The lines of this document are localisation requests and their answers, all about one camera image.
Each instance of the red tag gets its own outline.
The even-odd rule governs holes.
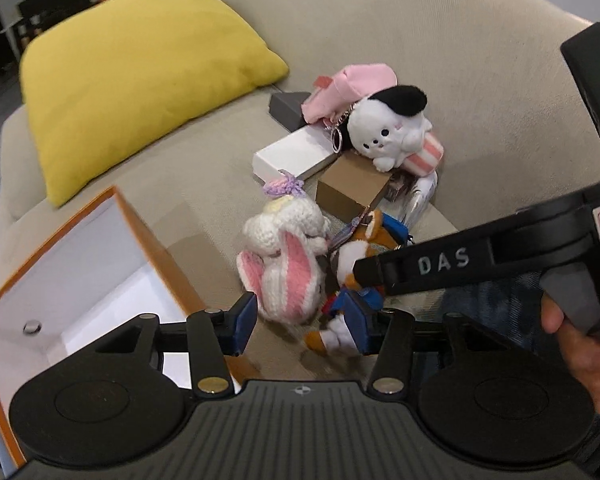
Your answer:
[[[318,79],[314,81],[314,86],[316,88],[328,88],[329,85],[333,83],[333,79],[327,75],[319,75]]]

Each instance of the crosshair symbol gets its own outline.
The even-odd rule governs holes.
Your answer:
[[[313,390],[311,388],[309,388],[308,386],[305,386],[304,384],[302,384],[301,386],[295,387],[291,391],[295,394],[298,394],[301,397],[304,397],[305,395],[309,395]]]

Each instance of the yellow pillow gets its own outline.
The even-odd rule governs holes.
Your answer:
[[[20,66],[47,198],[62,205],[174,128],[287,72],[220,0],[109,0],[77,14],[33,41]]]

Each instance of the purple bow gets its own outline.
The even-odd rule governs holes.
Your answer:
[[[306,196],[304,189],[302,189],[302,186],[304,186],[304,180],[298,180],[291,173],[285,170],[280,170],[280,173],[284,175],[283,178],[272,180],[262,187],[265,195],[272,198],[279,198],[285,195],[291,195],[295,197]]]

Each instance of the round black disc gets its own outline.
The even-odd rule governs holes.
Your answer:
[[[593,421],[589,394],[566,371],[525,352],[472,352],[420,389],[426,426],[469,459],[539,465],[583,441]]]
[[[183,417],[173,381],[131,355],[97,352],[81,366],[49,368],[10,405],[25,455],[75,467],[127,462],[160,446]]]

